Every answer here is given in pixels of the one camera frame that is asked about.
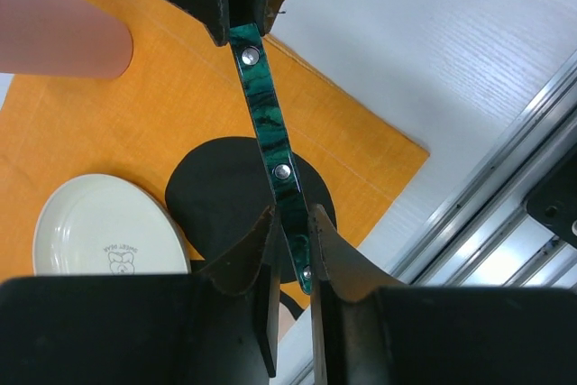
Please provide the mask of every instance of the screw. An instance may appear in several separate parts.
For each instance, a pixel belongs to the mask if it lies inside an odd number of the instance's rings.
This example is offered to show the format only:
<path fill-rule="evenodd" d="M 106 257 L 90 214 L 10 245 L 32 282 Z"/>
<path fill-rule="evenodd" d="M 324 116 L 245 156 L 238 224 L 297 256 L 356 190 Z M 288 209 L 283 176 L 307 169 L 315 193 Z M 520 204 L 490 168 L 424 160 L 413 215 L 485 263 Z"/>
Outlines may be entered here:
<path fill-rule="evenodd" d="M 244 49 L 241 59 L 243 60 L 244 65 L 252 66 L 256 65 L 256 63 L 259 61 L 260 56 L 261 55 L 259 54 L 259 51 L 257 49 L 255 49 L 254 47 L 247 47 L 246 49 Z"/>
<path fill-rule="evenodd" d="M 274 168 L 274 176 L 277 179 L 288 179 L 290 176 L 290 166 L 288 164 L 279 164 L 277 167 Z"/>

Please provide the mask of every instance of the orange placemat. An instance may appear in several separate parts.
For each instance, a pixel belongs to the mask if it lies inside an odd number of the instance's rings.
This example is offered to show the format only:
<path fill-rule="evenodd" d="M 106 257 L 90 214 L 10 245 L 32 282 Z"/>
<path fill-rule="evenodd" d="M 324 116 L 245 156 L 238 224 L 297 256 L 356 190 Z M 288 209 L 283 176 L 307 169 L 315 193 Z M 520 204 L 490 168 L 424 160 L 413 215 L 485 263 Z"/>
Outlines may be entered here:
<path fill-rule="evenodd" d="M 128 23 L 133 61 L 112 81 L 14 78 L 0 112 L 0 280 L 32 273 L 36 219 L 66 180 L 108 173 L 163 201 L 191 149 L 253 136 L 232 55 L 200 23 L 163 0 L 88 1 Z M 325 179 L 356 246 L 427 154 L 286 50 L 267 50 L 293 147 Z M 308 303 L 296 283 L 283 289 Z"/>

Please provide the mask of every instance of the bear logo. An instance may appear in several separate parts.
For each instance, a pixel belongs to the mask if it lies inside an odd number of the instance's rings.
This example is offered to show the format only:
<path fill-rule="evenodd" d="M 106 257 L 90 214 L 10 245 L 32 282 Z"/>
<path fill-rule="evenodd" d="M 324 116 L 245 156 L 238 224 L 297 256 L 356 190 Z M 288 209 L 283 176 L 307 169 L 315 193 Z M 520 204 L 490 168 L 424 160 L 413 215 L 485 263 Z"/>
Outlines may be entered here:
<path fill-rule="evenodd" d="M 108 260 L 114 275 L 134 274 L 134 255 L 131 252 L 110 252 Z"/>

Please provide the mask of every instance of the green marbled handle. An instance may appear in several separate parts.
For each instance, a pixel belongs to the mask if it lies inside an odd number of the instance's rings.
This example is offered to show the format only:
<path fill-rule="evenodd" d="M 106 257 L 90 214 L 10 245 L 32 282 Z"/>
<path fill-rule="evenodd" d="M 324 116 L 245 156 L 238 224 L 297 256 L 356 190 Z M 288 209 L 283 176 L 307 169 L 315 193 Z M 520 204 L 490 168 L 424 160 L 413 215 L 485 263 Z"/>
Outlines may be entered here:
<path fill-rule="evenodd" d="M 287 128 L 282 120 L 279 100 L 274 91 L 269 62 L 256 24 L 232 28 L 230 43 L 238 74 L 243 83 L 256 139 L 261 147 L 270 189 L 280 210 L 280 220 L 287 236 L 288 249 L 298 282 L 302 290 L 310 294 L 307 204 L 300 186 L 295 157 L 290 149 Z M 252 65 L 243 61 L 244 51 L 250 48 L 254 49 L 252 53 L 258 51 L 258 59 L 253 56 Z M 280 164 L 287 164 L 290 167 L 290 175 L 286 179 L 275 176 L 275 169 Z"/>

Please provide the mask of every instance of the white dish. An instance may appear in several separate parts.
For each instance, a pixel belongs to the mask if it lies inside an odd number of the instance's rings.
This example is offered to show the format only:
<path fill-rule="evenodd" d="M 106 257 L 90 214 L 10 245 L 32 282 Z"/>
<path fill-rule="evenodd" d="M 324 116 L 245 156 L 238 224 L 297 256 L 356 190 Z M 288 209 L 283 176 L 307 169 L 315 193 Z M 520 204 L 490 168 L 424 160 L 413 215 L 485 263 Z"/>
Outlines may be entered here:
<path fill-rule="evenodd" d="M 108 175 L 58 188 L 41 211 L 32 247 L 34 273 L 187 273 L 179 234 L 143 190 Z"/>

